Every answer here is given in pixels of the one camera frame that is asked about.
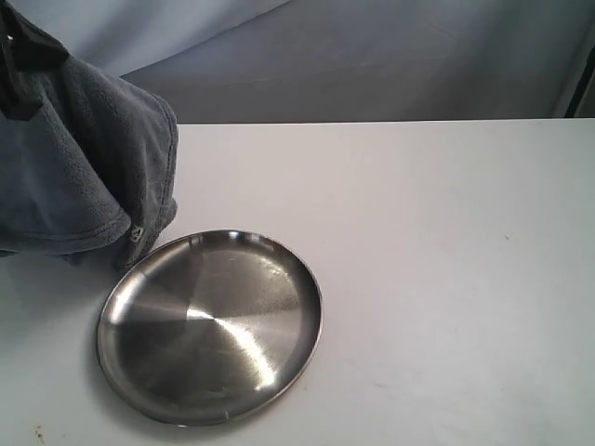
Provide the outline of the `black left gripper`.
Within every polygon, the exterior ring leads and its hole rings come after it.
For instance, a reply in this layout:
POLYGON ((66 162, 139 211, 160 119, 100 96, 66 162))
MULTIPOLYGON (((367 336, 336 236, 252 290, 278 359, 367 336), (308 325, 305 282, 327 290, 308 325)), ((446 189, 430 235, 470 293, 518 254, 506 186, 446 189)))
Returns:
POLYGON ((70 56, 56 38, 24 18, 8 1, 1 2, 1 112, 8 120, 30 121, 42 102, 30 96, 21 72, 55 70, 70 56))

